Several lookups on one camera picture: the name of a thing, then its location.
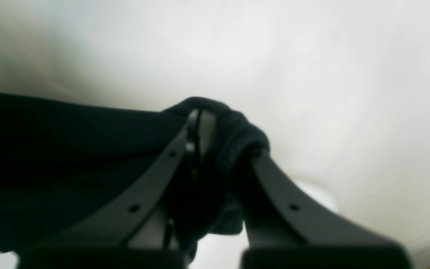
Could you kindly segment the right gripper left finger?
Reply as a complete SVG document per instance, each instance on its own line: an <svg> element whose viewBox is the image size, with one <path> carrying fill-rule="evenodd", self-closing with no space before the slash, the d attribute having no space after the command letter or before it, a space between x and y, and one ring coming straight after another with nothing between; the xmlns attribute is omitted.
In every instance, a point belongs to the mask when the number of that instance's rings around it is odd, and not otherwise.
<svg viewBox="0 0 430 269"><path fill-rule="evenodd" d="M24 252L19 269L186 269L164 196L180 167L197 176L215 138L216 117L195 109L148 170L82 221Z"/></svg>

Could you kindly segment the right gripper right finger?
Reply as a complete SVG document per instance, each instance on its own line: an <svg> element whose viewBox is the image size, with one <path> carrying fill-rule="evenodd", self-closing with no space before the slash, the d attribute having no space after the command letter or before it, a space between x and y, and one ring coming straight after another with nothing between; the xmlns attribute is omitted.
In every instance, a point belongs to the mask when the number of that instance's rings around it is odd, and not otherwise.
<svg viewBox="0 0 430 269"><path fill-rule="evenodd" d="M293 183L264 149L234 172L249 249L242 269L411 269L404 248L328 210Z"/></svg>

